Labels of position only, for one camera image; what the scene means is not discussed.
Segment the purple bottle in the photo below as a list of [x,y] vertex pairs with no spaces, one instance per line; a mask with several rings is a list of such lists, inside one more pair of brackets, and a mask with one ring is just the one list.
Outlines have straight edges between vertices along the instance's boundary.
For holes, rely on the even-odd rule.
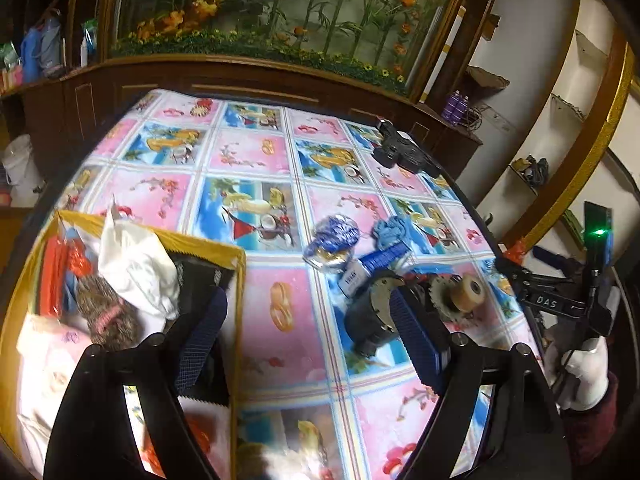
[[444,110],[442,111],[442,118],[445,121],[450,121],[453,112],[456,110],[456,105],[462,99],[462,95],[460,95],[460,90],[456,90],[453,94],[449,95],[447,98],[447,103],[444,105]]
[[458,123],[465,115],[467,108],[469,108],[469,96],[465,95],[462,99],[460,99],[460,101],[458,101],[458,104],[456,104],[456,109],[453,110],[449,122],[454,126],[458,126]]

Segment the tablecloth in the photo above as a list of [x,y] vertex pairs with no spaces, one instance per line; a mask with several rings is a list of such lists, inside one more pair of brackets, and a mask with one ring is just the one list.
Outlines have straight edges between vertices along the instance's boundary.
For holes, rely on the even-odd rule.
[[[377,220],[409,215],[409,264],[471,273],[486,285],[473,318],[449,329],[485,346],[536,348],[494,254],[446,180],[380,166],[371,156],[380,140],[375,128],[336,117],[153,90],[61,198],[61,207],[103,214],[114,196],[143,224],[246,250],[239,478],[259,473],[260,453],[269,454],[274,478],[395,478],[433,413],[436,397],[402,343],[369,359],[354,354],[336,277],[302,261],[327,215],[357,222],[356,255],[374,248]],[[473,463],[489,395],[479,392],[455,473]],[[320,457],[315,468],[310,453]]]

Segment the white bucket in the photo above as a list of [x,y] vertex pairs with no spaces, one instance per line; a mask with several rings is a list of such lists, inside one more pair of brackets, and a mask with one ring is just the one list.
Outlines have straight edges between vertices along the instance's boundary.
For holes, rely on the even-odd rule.
[[6,180],[12,186],[11,205],[32,207],[39,195],[33,189],[42,185],[42,177],[33,160],[31,137],[21,135],[6,147],[2,154]]

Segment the white bottle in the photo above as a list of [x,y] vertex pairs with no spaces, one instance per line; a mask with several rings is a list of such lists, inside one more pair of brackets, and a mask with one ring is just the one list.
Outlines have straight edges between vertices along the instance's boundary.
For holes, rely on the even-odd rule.
[[80,66],[87,66],[87,49],[86,49],[86,38],[82,38],[82,43],[80,44]]

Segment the gloved hand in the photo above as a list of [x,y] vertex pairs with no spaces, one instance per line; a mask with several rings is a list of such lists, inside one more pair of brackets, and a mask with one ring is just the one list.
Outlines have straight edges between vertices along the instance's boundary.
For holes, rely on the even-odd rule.
[[567,348],[567,339],[570,333],[562,330],[559,325],[554,325],[546,330],[545,338],[552,343],[545,352],[545,376],[550,386],[552,386],[561,372],[562,366],[579,381],[575,397],[564,392],[559,397],[559,405],[563,410],[577,410],[583,412],[590,410],[598,404],[609,387],[609,353],[607,342],[600,336],[598,338],[587,339],[581,350],[564,352],[562,358],[559,356],[559,348]]

